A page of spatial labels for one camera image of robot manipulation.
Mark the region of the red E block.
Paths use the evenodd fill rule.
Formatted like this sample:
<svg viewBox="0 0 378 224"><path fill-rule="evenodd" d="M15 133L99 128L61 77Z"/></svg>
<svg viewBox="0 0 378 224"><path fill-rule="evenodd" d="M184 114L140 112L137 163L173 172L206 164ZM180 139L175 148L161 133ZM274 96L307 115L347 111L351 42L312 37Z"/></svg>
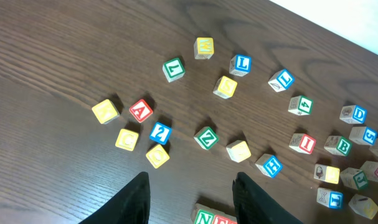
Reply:
<svg viewBox="0 0 378 224"><path fill-rule="evenodd" d="M216 213L212 224L237 224L237 219L225 213Z"/></svg>

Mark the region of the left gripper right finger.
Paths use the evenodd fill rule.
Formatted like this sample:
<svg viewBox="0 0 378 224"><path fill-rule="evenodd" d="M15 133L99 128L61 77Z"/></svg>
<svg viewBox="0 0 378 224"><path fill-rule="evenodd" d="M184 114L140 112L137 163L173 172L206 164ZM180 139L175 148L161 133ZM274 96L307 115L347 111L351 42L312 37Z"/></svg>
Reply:
<svg viewBox="0 0 378 224"><path fill-rule="evenodd" d="M244 172L237 173L232 192L238 224L301 223Z"/></svg>

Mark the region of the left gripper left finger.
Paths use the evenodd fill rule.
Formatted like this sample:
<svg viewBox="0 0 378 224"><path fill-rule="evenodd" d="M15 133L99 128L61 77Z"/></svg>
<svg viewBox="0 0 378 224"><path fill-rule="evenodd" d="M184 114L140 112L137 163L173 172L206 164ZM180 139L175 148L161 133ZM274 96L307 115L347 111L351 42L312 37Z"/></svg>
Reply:
<svg viewBox="0 0 378 224"><path fill-rule="evenodd" d="M81 224L148 224L151 205L149 175L140 172Z"/></svg>

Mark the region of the green N block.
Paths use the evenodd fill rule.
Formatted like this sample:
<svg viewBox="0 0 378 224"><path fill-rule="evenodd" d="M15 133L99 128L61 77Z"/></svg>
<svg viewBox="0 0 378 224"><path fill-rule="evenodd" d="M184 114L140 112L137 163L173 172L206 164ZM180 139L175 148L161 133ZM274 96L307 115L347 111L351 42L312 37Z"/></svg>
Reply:
<svg viewBox="0 0 378 224"><path fill-rule="evenodd" d="M191 220L193 224L212 224L214 217L215 214L210 211L210 208L199 203L194 205L191 213Z"/></svg>

